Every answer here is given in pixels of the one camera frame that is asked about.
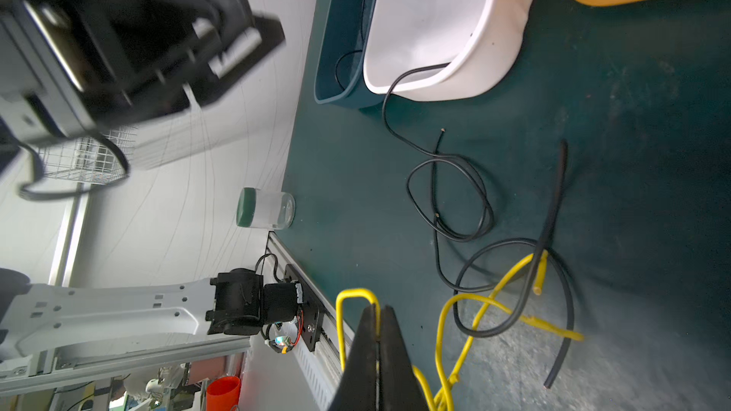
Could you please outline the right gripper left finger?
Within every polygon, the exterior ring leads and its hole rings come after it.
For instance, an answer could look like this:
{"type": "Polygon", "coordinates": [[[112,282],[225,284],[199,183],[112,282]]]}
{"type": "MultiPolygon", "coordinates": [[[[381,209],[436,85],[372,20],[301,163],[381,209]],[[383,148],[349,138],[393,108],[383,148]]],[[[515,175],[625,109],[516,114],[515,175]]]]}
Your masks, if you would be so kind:
{"type": "Polygon", "coordinates": [[[376,306],[367,307],[355,333],[346,369],[329,410],[377,409],[378,336],[376,306]]]}

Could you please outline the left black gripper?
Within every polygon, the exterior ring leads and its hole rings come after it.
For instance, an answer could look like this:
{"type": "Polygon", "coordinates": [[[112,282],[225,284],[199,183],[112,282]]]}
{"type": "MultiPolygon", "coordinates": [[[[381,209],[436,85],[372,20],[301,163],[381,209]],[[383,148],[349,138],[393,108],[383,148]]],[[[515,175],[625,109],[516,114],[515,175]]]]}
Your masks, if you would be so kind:
{"type": "Polygon", "coordinates": [[[102,126],[207,107],[285,42],[281,22],[249,0],[51,0],[80,26],[102,79],[82,95],[102,126]]]}

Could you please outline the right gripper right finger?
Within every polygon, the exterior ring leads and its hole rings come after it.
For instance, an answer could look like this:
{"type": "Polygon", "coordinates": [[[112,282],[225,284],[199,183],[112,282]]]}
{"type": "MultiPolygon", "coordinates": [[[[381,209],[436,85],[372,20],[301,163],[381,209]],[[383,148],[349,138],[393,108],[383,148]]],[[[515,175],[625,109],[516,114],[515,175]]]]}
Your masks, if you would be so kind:
{"type": "Polygon", "coordinates": [[[391,306],[381,311],[379,344],[379,410],[428,410],[391,306]]]}

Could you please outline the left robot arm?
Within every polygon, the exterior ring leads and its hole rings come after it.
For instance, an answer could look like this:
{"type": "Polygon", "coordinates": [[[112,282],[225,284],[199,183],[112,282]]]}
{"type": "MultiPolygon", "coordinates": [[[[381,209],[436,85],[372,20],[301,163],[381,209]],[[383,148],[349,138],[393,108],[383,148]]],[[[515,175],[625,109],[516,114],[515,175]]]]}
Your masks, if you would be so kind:
{"type": "Polygon", "coordinates": [[[1,0],[1,134],[30,163],[1,259],[51,205],[89,202],[72,277],[1,269],[1,389],[83,381],[69,355],[154,336],[251,336],[316,0],[1,0]]]}

